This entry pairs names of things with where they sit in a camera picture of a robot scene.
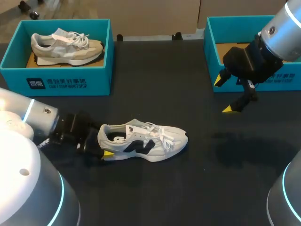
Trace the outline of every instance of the black tabletop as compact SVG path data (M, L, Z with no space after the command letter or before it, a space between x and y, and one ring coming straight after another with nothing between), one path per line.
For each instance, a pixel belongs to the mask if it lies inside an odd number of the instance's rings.
M136 118L179 127L189 144L162 162L89 165L69 147L48 147L79 198L82 225L268 226L269 189L301 147L301 92L262 92L241 114L222 114L240 94L213 93L202 40L115 50L110 96L36 99L112 125Z

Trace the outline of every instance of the sneaker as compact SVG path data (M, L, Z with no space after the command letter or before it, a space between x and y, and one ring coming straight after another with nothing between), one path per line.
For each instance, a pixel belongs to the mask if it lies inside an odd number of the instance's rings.
M186 132L182 129L156 126L136 119L123 125L102 125L98 133L100 147L114 153L106 161L131 157L162 161L179 153L187 142Z
M32 50L37 56L37 65L67 63L79 66L97 59L103 52L103 43L89 40L87 36L60 28L48 36L33 34Z

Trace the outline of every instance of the black n logo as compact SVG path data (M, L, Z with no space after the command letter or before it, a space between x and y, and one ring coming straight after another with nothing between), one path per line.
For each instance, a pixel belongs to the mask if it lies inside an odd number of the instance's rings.
M124 152L132 152L133 150L136 150L136 153L148 154L155 145L156 144L153 140L149 140L147 145L143 147L143 140L135 140L127 146Z

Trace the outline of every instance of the white shoelace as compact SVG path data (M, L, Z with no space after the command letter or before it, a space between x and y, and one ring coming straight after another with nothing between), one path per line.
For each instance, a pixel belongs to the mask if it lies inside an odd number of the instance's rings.
M151 125L151 127L149 126L144 126L143 129L147 129L148 131L148 134L150 134L154 129L156 129L158 131L158 135L157 136L151 136L151 137L147 137L145 136L145 138L147 140L149 139L156 139L156 138L160 138L162 144L163 144L163 147L166 149L166 150L169 150L173 145L174 145L174 138L167 135L165 133L165 130L162 126L157 126L151 122L146 122L146 124L149 124Z
M89 35L79 34L77 32L69 32L68 38L74 40L71 43L68 43L67 46L73 45L78 46L79 48L87 48L89 47L89 39L87 38Z

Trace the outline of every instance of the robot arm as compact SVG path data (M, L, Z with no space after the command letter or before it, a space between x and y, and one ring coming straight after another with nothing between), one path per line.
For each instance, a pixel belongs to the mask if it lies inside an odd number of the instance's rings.
M34 135L46 137L40 148L68 142L78 153L99 159L112 156L97 142L99 128L100 124L86 113L59 115L57 108L0 88L0 130L12 130L30 140Z
M283 66L301 56L301 0L290 0L275 17L255 35L245 48L232 47L223 57L215 86L222 86L232 75L238 78L244 94L223 112L240 112L250 101L256 101L255 86L265 82Z
M2 126L5 124L15 130L23 122L24 125L30 125L36 135L45 137L54 131L59 119L58 109L1 88L0 111L3 111L0 114Z

